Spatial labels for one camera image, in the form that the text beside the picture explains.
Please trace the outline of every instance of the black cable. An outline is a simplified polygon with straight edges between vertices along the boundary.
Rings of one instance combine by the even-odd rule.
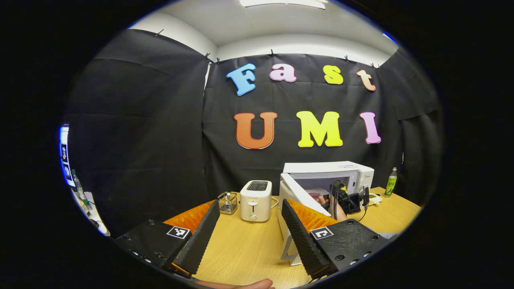
[[[360,218],[360,220],[364,219],[364,216],[366,215],[367,211],[368,211],[368,206],[365,206],[364,207],[364,215],[362,215],[362,218]]]

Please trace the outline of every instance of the toaster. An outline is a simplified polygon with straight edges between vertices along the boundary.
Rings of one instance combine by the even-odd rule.
[[[249,181],[241,189],[240,205],[241,219],[251,222],[266,222],[271,215],[271,182],[268,180]]]

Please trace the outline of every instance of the green bottle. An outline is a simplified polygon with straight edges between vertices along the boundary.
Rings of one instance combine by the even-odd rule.
[[[389,180],[387,181],[387,186],[385,187],[384,197],[390,197],[393,193],[394,186],[396,185],[396,179],[398,175],[396,174],[396,168],[393,168],[393,172],[389,175]]]

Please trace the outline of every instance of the wooden table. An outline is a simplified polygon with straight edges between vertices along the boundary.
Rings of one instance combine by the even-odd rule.
[[[368,207],[361,224],[377,233],[396,233],[405,229],[418,214],[420,207],[393,194],[383,197],[382,188],[371,193],[384,199],[378,205]],[[290,266],[280,259],[282,234],[280,232],[278,206],[271,210],[271,217],[263,223],[241,219],[238,207],[233,215],[219,216],[209,245],[202,258],[195,278],[218,283],[247,285],[269,278],[277,289],[293,288],[310,281],[303,265]],[[359,220],[364,212],[349,214]]]

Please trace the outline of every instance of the orange letter u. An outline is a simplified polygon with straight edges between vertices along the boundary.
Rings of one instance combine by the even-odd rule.
[[[274,139],[274,120],[276,113],[266,112],[259,115],[264,120],[264,135],[261,139],[254,139],[251,135],[252,119],[255,114],[240,113],[234,115],[236,121],[235,139],[245,149],[259,150],[269,146]]]

